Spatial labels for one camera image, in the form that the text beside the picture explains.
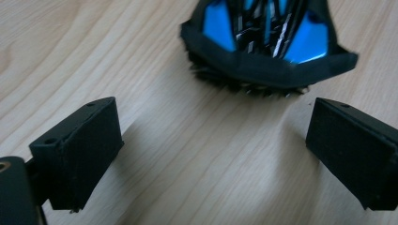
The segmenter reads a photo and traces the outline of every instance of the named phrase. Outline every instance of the blue plastic part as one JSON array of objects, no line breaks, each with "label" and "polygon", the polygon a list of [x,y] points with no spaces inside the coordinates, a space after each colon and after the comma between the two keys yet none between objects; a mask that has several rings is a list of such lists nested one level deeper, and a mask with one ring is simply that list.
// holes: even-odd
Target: blue plastic part
[{"label": "blue plastic part", "polygon": [[245,10],[249,10],[252,7],[254,0],[245,0]]},{"label": "blue plastic part", "polygon": [[279,13],[283,16],[286,13],[287,2],[289,0],[279,0]]},{"label": "blue plastic part", "polygon": [[228,52],[237,49],[226,0],[214,1],[208,5],[205,12],[203,34]]},{"label": "blue plastic part", "polygon": [[327,25],[311,21],[310,12],[306,12],[284,60],[300,64],[325,56],[328,36]]}]

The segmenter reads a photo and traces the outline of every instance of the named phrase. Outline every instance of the wood grain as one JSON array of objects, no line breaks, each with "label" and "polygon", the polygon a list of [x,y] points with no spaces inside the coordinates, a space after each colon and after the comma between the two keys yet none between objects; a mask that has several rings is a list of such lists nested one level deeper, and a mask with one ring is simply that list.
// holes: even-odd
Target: wood grain
[{"label": "wood grain", "polygon": [[398,128],[398,2],[329,0],[355,70],[301,97],[233,95],[193,78],[189,0],[0,2],[0,157],[86,102],[115,96],[126,145],[85,209],[50,224],[398,224],[364,211],[306,149],[316,97]]}]

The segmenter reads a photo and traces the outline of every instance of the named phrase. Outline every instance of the screw hole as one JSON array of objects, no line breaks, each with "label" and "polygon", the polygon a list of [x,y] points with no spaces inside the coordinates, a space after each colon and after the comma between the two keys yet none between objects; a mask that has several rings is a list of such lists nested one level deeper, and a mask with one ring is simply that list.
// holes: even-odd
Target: screw hole
[{"label": "screw hole", "polygon": [[56,143],[56,139],[47,139],[46,141],[44,141],[45,144],[52,144],[52,143]]},{"label": "screw hole", "polygon": [[0,173],[8,169],[9,166],[11,166],[9,162],[0,162]]}]

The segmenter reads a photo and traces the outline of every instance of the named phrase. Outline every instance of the black rectangular block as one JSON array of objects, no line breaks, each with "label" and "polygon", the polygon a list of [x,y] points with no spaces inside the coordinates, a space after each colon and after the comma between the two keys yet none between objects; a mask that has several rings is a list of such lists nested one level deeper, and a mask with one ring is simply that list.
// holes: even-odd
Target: black rectangular block
[{"label": "black rectangular block", "polygon": [[53,209],[83,209],[122,146],[114,97],[84,105],[32,142]]},{"label": "black rectangular block", "polygon": [[318,98],[306,143],[364,208],[396,208],[397,129],[349,105]]}]

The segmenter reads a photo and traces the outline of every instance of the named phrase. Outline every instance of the toy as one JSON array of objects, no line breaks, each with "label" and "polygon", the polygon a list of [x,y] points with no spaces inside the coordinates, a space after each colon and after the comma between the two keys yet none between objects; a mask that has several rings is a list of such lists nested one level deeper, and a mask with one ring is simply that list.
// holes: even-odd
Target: toy
[{"label": "toy", "polygon": [[338,45],[326,0],[201,0],[181,37],[198,78],[248,94],[302,94],[358,60]]}]

